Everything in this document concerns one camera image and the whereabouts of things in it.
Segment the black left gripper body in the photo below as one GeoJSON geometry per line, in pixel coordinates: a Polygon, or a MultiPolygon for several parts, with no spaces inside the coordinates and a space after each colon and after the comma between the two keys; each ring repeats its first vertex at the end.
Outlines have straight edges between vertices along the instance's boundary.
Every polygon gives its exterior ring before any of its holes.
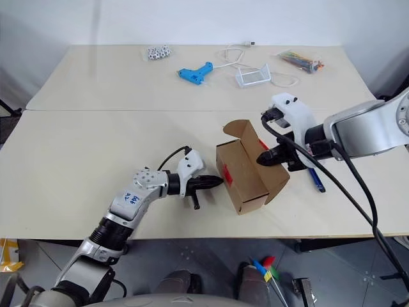
{"type": "Polygon", "coordinates": [[[196,177],[191,178],[187,182],[186,188],[186,196],[190,196],[192,198],[194,204],[194,210],[200,209],[199,200],[197,197],[197,191],[200,191],[205,188],[205,179],[204,177],[196,177]]]}

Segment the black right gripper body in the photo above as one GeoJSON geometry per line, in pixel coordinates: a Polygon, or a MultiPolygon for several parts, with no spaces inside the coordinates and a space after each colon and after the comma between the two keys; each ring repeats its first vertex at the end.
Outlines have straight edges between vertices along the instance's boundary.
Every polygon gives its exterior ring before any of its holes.
{"type": "Polygon", "coordinates": [[[287,169],[289,172],[307,169],[307,166],[300,160],[297,151],[292,146],[284,142],[282,139],[277,139],[277,142],[278,146],[276,149],[278,152],[278,160],[281,164],[287,164],[287,169]]]}

